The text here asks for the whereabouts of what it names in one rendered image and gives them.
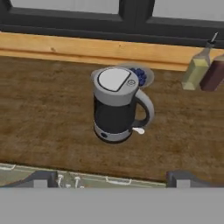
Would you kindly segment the grey-green drawer front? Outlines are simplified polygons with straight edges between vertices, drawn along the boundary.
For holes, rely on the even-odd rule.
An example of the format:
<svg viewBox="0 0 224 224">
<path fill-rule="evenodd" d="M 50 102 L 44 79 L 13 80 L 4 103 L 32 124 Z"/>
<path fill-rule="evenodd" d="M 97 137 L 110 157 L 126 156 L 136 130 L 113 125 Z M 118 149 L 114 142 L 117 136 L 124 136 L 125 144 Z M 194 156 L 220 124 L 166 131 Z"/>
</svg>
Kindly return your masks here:
<svg viewBox="0 0 224 224">
<path fill-rule="evenodd" d="M 128 179 L 132 179 L 132 183 L 130 185 L 111 185 L 105 181 L 105 175 L 94 175 L 74 171 L 62 171 L 18 164 L 16 164 L 16 168 L 12 171 L 0 171 L 0 187 L 4 187 L 4 185 L 19 181 L 21 179 L 25 179 L 36 171 L 57 172 L 57 182 L 59 185 L 58 188 L 165 188 L 165 183 L 162 182 L 139 180 L 133 178 L 116 178 L 108 176 L 113 180 L 123 179 L 127 181 Z"/>
</svg>

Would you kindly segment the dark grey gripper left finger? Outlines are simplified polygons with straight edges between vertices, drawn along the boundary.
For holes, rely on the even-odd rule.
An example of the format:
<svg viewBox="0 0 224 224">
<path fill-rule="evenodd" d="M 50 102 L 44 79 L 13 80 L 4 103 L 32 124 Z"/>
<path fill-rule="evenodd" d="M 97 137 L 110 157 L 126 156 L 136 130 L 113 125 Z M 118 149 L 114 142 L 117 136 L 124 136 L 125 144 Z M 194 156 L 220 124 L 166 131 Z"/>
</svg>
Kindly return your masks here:
<svg viewBox="0 0 224 224">
<path fill-rule="evenodd" d="M 35 171 L 27 178 L 4 185 L 4 187 L 24 188 L 57 188 L 58 173 L 56 171 Z"/>
</svg>

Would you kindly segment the dark red bottle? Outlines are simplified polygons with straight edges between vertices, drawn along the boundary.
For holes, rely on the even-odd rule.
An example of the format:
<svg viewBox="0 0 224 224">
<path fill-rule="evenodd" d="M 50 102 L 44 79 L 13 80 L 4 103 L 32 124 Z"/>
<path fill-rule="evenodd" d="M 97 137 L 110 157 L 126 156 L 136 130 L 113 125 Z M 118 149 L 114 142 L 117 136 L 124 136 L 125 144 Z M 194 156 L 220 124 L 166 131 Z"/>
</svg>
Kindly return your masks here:
<svg viewBox="0 0 224 224">
<path fill-rule="evenodd" d="M 213 59 L 212 64 L 206 71 L 200 82 L 203 91 L 214 91 L 224 80 L 224 53 Z"/>
</svg>

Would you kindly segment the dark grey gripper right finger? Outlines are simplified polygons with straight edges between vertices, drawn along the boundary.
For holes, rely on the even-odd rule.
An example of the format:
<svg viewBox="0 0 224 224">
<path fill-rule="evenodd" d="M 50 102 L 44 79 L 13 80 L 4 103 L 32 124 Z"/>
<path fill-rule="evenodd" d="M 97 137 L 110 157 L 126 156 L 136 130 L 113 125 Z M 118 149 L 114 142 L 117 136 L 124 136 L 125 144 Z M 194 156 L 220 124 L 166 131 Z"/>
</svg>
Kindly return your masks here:
<svg viewBox="0 0 224 224">
<path fill-rule="evenodd" d="M 174 188 L 224 187 L 224 184 L 218 185 L 199 179 L 189 171 L 168 171 L 166 173 L 166 186 Z"/>
</svg>

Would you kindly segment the black window frame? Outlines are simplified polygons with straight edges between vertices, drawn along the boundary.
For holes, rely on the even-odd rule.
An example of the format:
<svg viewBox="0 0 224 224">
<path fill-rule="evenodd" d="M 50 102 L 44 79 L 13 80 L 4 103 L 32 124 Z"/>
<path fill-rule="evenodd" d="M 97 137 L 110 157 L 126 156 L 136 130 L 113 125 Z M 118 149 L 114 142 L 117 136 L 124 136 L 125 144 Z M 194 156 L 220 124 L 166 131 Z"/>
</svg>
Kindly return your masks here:
<svg viewBox="0 0 224 224">
<path fill-rule="evenodd" d="M 155 17 L 157 0 L 119 0 L 118 12 L 33 9 L 0 0 L 0 32 L 224 49 L 224 21 Z"/>
</svg>

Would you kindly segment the yellow oil bottle with spout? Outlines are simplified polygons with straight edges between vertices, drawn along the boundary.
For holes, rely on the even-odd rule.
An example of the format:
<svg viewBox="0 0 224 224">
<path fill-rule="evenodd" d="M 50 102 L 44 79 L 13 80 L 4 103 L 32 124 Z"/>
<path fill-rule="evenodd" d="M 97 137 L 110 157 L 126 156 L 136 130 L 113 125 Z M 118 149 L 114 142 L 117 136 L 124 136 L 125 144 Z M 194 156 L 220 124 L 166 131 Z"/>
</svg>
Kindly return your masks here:
<svg viewBox="0 0 224 224">
<path fill-rule="evenodd" d="M 216 32 L 213 37 L 206 42 L 205 47 L 192 57 L 181 81 L 184 90 L 197 89 L 210 66 L 210 52 L 215 45 L 217 36 L 218 33 Z"/>
</svg>

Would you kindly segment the grey and black electric kettle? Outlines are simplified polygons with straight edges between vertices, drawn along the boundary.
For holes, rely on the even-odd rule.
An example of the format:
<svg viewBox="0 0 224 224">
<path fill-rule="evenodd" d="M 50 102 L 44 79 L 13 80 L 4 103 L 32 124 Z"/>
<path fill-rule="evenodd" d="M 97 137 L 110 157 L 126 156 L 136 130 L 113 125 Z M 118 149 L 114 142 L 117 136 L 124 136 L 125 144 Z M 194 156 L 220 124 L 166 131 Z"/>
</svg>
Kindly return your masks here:
<svg viewBox="0 0 224 224">
<path fill-rule="evenodd" d="M 104 142 L 126 141 L 134 129 L 143 130 L 155 109 L 139 87 L 137 75 L 127 67 L 109 66 L 91 73 L 94 96 L 94 133 Z"/>
</svg>

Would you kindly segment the grey bowl of blueberries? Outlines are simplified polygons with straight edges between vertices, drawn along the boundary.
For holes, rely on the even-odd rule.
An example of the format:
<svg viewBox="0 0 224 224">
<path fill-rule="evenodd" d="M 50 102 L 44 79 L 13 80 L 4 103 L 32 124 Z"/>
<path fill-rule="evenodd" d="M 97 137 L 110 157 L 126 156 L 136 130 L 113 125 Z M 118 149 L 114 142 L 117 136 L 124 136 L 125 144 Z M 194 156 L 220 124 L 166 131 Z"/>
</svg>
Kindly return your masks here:
<svg viewBox="0 0 224 224">
<path fill-rule="evenodd" d="M 137 63 L 122 63 L 119 64 L 119 67 L 125 67 L 131 70 L 137 76 L 140 88 L 147 88 L 155 79 L 153 71 L 147 66 Z"/>
</svg>

